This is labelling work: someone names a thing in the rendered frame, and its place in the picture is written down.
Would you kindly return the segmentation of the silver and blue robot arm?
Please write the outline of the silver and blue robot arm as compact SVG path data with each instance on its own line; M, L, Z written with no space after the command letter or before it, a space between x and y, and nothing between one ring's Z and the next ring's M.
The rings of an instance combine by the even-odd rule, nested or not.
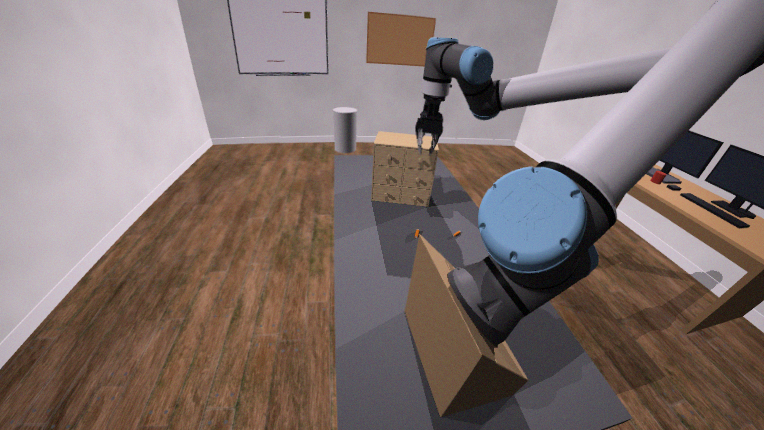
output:
M739 77L764 64L764 0L716 0L672 48L505 80L492 81L493 57L481 47L430 38L426 50L421 92L446 97L453 77L480 120L628 92L560 160L514 170L483 197L478 226L490 255L448 279L497 346L597 267L594 243L616 223L615 204Z

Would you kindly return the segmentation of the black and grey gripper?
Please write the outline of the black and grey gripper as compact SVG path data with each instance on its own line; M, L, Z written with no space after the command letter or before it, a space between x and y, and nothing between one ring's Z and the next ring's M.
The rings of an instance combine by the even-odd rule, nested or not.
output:
M432 135L432 141L431 141L431 147L429 151L429 156L433 153L434 149L433 147L436 147L438 143L438 139L441 135L435 135L435 134L442 134L443 132L443 116L439 112L439 107L442 101L445 101L445 97L438 97L433 98L431 96L427 96L424 94L424 99L429 100L428 101L428 107L427 110L420 113L420 118L418 118L418 121L416 123L415 131L416 131L416 137L417 137L417 145L418 145L418 151L421 155L422 152L422 143L423 143L423 136L425 133L430 133ZM433 100L431 100L433 99ZM429 102L430 104L430 110L429 110ZM439 103L439 104L436 104ZM434 106L434 107L433 107ZM433 110L435 109L434 115ZM437 116L438 113L438 116ZM427 115L428 114L428 115ZM425 116L425 117L424 117ZM422 118L423 117L423 118ZM420 126L420 122L422 120L422 124ZM424 122L424 123L423 123ZM423 127L423 131L422 131ZM441 131L441 129L442 131ZM420 129L420 132L419 132ZM422 137L422 141L420 142L420 138Z

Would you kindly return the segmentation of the wooden chest of drawers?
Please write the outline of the wooden chest of drawers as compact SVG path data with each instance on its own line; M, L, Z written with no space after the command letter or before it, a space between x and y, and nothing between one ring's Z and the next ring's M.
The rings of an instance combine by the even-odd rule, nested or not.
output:
M429 150L429 148L431 147L431 141L432 141L432 137L431 136L423 136L422 149L423 150ZM405 155L404 155L403 167L402 166L383 165L383 164L374 164L374 160L375 160L375 145L404 147L405 148ZM402 133L392 133L392 132L381 132L381 131L378 132L377 137L376 137L376 139L374 141L374 149L373 149L373 170L372 170L371 201L380 201L380 200L373 200L373 183L374 184L383 184L383 185L393 185L393 184L384 184L384 183L375 183L375 182L373 182L374 181L374 165L381 165L381 166L400 167L400 168L403 168L403 171L402 171L401 185L393 185L393 186L401 186L401 188L400 188L401 192L400 192L400 197L399 197L399 203L398 202L389 202L389 201L380 201L380 202L407 204L407 203L401 203L402 187L411 187L411 186L403 186L404 168L410 168L410 167L405 167L405 160L406 160L405 158L406 158L406 150L407 150L407 148L418 149L416 135L402 134ZM435 168L436 168L436 163L437 163L437 157L438 157L438 152L439 152L438 143L437 143L434 151L437 151L435 165L434 165L434 170L419 169L419 168L410 168L410 169L419 169L419 170L433 171L433 176L432 176L432 182L431 182L430 189L429 188L420 188L420 187L411 187L411 188L429 189L430 193L429 193L429 198L428 198L428 204L427 204L427 206L425 206L425 205L416 205L416 204L407 204L407 205L416 205L416 206L425 206L425 207L429 206L429 200L430 200L430 195L431 195L431 190L432 190L432 185L433 185L433 179L434 179L434 174L435 174Z

